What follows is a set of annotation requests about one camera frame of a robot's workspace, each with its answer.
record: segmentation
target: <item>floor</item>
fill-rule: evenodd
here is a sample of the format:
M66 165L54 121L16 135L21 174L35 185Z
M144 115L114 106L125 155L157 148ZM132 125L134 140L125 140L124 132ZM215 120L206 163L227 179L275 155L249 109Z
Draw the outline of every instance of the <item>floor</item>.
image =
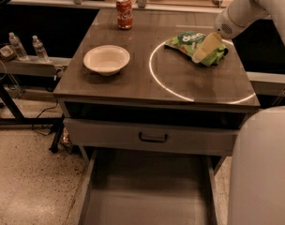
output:
M10 95L26 117L60 116L52 93L26 90ZM7 108L0 117L10 117ZM77 149L59 143L49 148L54 134L47 127L0 127L0 225L72 225L79 213L79 201L86 163ZM217 193L222 225L227 224L231 158L217 173Z

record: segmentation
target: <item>drawer handle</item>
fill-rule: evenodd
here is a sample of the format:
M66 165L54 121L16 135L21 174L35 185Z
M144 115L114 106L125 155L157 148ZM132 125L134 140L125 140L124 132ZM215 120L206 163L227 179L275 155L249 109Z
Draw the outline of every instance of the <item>drawer handle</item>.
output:
M168 141L168 134L164 134L164 137L163 138L146 138L143 137L143 133L140 132L139 133L139 138L141 141L143 142L149 142L149 143L165 143L166 141Z

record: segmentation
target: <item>drawer front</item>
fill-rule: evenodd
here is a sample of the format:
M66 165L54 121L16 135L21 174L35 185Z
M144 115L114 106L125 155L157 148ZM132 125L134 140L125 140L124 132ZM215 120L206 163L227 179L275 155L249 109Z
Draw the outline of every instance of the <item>drawer front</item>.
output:
M236 130L170 127L65 119L71 141L80 146L230 156Z

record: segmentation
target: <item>red can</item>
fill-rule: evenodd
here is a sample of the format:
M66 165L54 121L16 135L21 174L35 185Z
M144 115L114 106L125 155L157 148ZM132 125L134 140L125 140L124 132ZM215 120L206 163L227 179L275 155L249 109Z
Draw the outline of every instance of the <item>red can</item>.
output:
M130 29L133 24L131 0L116 0L117 25L122 29Z

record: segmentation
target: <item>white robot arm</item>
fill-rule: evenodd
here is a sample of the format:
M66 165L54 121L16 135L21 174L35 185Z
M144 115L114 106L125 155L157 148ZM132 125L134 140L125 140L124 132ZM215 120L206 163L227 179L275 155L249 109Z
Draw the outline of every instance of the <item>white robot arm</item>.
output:
M285 0L233 0L216 20L223 38L235 38L256 20L271 16L285 46Z

